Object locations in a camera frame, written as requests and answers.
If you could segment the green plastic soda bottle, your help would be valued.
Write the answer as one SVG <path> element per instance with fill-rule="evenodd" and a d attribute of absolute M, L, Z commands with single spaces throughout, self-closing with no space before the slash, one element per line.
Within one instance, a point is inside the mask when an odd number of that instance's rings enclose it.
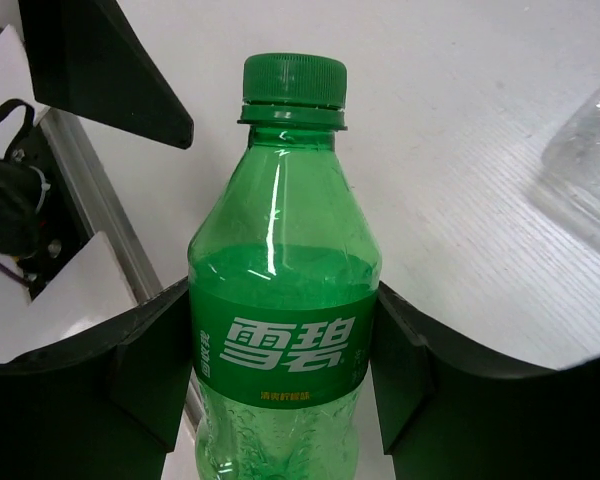
<path fill-rule="evenodd" d="M 347 70 L 244 64 L 246 150 L 188 247 L 203 479 L 351 479 L 382 260 L 345 178 Z"/>

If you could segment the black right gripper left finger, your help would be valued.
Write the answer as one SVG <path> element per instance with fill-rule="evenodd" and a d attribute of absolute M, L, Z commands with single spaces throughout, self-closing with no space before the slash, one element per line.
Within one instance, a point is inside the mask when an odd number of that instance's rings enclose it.
<path fill-rule="evenodd" d="M 193 363 L 188 283 L 0 364 L 0 479 L 158 479 Z"/>

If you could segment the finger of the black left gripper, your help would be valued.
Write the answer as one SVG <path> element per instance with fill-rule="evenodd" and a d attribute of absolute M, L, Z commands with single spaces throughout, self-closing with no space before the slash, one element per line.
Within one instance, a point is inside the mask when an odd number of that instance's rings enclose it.
<path fill-rule="evenodd" d="M 186 150 L 194 121 L 115 1 L 22 0 L 35 99 Z"/>

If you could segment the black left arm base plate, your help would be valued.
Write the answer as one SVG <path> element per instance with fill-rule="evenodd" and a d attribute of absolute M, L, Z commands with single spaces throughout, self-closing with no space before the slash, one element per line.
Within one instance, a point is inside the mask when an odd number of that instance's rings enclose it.
<path fill-rule="evenodd" d="M 12 278 L 35 299 L 90 235 L 42 130 L 15 152 L 19 161 L 0 160 L 0 255 L 15 262 Z"/>

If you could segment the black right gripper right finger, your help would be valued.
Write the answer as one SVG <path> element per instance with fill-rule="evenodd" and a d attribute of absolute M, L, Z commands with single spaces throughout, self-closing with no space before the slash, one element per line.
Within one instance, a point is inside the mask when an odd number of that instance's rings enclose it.
<path fill-rule="evenodd" d="M 515 359 L 381 286 L 372 376 L 399 479 L 600 479 L 600 356 Z"/>

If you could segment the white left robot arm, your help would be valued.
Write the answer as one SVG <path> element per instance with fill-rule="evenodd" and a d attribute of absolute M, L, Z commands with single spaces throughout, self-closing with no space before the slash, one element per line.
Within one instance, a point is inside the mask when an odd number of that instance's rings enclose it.
<path fill-rule="evenodd" d="M 115 1 L 22 1 L 24 46 L 39 103 L 162 144 L 187 149 L 194 121 Z M 13 155 L 34 127 L 34 107 L 0 104 L 0 123 L 22 108 L 22 124 L 0 157 L 0 253 L 33 254 L 48 183 Z"/>

